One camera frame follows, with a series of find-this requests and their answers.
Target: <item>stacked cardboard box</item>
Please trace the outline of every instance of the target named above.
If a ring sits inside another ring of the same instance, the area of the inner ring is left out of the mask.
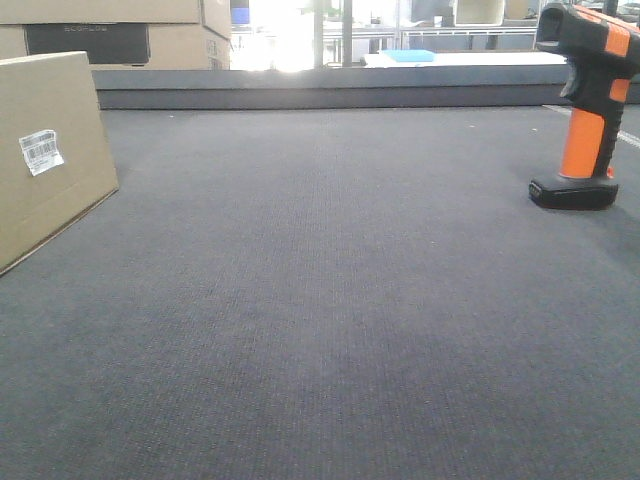
[[[229,68],[229,0],[3,0],[0,58],[86,51],[94,70]]]
[[[118,189],[83,52],[0,60],[0,274]]]

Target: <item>white line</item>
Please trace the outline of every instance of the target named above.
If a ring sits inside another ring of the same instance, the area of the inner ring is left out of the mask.
[[[543,105],[544,108],[548,108],[549,110],[553,110],[561,115],[565,115],[567,117],[571,116],[571,109],[565,107],[559,107],[557,105]],[[640,138],[635,135],[631,135],[628,132],[620,130],[618,132],[618,140],[622,140],[623,142],[627,142],[629,145],[633,145],[634,147],[640,149]]]

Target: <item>blue object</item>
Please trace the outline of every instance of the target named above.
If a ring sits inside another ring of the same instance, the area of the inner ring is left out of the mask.
[[[433,62],[436,54],[429,50],[381,50],[396,62]]]
[[[251,16],[249,15],[248,8],[232,8],[231,9],[231,23],[233,25],[248,25],[250,23]]]

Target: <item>black scanner base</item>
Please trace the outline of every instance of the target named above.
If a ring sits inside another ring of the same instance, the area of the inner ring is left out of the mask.
[[[616,200],[618,184],[609,177],[537,177],[529,183],[529,196],[539,206],[564,210],[602,210]]]

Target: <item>barcode label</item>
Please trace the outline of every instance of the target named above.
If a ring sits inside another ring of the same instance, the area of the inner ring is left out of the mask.
[[[62,165],[64,159],[58,151],[56,132],[41,130],[19,139],[24,161],[34,177]]]

